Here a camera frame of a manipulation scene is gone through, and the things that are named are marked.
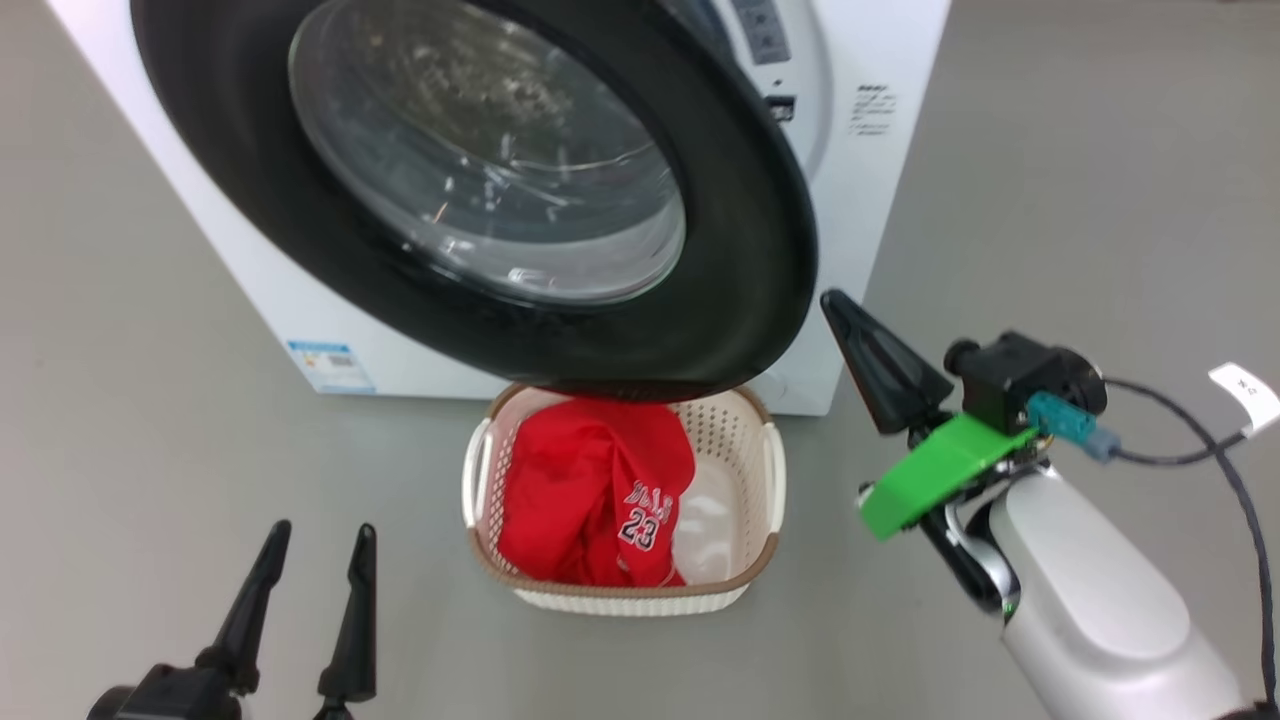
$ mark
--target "door glass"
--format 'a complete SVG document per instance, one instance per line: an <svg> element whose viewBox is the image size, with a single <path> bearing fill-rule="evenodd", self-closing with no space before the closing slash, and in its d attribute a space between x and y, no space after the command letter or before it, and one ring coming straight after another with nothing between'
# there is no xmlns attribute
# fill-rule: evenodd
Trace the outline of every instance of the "door glass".
<svg viewBox="0 0 1280 720"><path fill-rule="evenodd" d="M461 0L330 0L298 28L289 77L334 174L445 272L603 304L680 256L685 206L662 152L531 29Z"/></svg>

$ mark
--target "red fabric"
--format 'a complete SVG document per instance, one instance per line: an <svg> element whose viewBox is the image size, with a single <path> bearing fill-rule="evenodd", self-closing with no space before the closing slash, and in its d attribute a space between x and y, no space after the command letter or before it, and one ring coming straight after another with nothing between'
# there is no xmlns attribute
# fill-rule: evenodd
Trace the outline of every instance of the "red fabric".
<svg viewBox="0 0 1280 720"><path fill-rule="evenodd" d="M570 400L520 427L498 551L536 580L682 585L671 557L694 451L662 405Z"/></svg>

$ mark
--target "white laundry basket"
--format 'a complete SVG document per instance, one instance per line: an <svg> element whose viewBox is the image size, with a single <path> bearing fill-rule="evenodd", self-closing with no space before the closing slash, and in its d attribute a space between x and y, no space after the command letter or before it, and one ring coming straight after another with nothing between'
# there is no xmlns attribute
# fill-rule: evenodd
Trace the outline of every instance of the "white laundry basket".
<svg viewBox="0 0 1280 720"><path fill-rule="evenodd" d="M773 557L787 486L782 438L768 411L745 388L671 406L685 425L699 466L718 468L717 474L732 483L739 516L724 580L673 588L547 583L522 575L498 552L506 475L520 425L566 400L541 389L511 387L490 405L471 436L462 466L462 519L481 565L526 602L586 615L694 615L722 610L741 597Z"/></svg>

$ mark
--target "blue connector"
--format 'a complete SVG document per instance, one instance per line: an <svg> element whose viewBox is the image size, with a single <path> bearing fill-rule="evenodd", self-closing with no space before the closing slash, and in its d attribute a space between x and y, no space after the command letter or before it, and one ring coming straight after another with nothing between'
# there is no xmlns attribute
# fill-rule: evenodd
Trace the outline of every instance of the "blue connector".
<svg viewBox="0 0 1280 720"><path fill-rule="evenodd" d="M1027 421L1042 434L1075 445L1098 462L1110 462L1120 447L1120 436L1100 428L1093 414L1047 392L1037 392L1027 402Z"/></svg>

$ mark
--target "basket handle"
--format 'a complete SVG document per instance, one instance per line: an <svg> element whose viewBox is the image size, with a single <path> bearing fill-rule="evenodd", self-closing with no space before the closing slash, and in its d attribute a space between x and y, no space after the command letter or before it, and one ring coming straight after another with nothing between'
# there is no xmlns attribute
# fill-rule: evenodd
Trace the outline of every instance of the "basket handle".
<svg viewBox="0 0 1280 720"><path fill-rule="evenodd" d="M782 529L782 518L787 510L787 454L782 450L782 434L773 423L764 424L760 442L764 445L764 466L773 480L769 493L769 533L777 533Z"/></svg>
<svg viewBox="0 0 1280 720"><path fill-rule="evenodd" d="M476 425L467 443L467 455L462 460L462 523L468 530L476 527L476 506L480 505L489 482L489 461L493 456L493 436L489 434L492 423L493 420L485 418ZM480 487L479 495L476 486Z"/></svg>

